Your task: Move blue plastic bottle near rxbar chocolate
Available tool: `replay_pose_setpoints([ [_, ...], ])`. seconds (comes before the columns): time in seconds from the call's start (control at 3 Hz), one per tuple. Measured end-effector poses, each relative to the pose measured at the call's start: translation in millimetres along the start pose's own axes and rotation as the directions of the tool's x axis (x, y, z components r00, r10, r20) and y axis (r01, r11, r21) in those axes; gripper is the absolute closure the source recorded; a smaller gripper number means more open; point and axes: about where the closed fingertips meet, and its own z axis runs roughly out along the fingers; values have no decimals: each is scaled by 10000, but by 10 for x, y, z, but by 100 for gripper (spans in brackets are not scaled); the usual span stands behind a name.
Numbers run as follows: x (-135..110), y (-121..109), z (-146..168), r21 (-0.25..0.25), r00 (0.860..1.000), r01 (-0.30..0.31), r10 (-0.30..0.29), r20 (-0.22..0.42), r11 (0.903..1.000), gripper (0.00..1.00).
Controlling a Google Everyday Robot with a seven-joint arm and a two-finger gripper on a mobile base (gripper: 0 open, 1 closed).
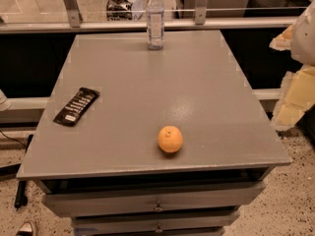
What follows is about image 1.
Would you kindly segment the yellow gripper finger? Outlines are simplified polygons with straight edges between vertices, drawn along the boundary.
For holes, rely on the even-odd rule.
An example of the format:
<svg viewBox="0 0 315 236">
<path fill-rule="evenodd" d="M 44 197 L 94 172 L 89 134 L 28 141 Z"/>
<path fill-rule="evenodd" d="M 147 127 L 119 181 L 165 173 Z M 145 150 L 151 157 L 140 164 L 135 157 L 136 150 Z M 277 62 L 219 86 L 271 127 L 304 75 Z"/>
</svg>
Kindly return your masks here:
<svg viewBox="0 0 315 236">
<path fill-rule="evenodd" d="M 297 72 L 286 72 L 280 99 L 273 111 L 272 126 L 277 131 L 294 127 L 315 105 L 315 67 L 303 65 Z"/>
<path fill-rule="evenodd" d="M 287 27 L 270 42 L 270 47 L 278 51 L 290 50 L 294 25 Z"/>
</svg>

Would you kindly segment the robot base behind glass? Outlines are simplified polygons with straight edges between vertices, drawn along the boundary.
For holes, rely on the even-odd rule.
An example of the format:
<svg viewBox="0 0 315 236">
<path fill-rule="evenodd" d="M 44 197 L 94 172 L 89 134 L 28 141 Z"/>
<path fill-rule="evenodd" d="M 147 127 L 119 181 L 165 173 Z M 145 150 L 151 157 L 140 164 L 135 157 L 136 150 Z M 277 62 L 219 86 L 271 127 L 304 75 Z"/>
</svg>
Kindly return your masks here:
<svg viewBox="0 0 315 236">
<path fill-rule="evenodd" d="M 143 13 L 143 0 L 108 0 L 106 3 L 109 21 L 137 21 Z"/>
</svg>

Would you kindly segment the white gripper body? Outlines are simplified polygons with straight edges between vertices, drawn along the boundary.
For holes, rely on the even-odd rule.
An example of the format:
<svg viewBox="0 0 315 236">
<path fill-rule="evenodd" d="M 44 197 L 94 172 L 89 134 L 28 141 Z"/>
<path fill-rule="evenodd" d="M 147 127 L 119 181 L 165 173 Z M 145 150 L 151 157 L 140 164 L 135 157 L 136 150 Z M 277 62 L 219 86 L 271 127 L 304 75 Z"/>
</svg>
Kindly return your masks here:
<svg viewBox="0 0 315 236">
<path fill-rule="evenodd" d="M 294 60 L 315 65 L 315 4 L 310 4 L 297 19 L 290 51 Z"/>
</svg>

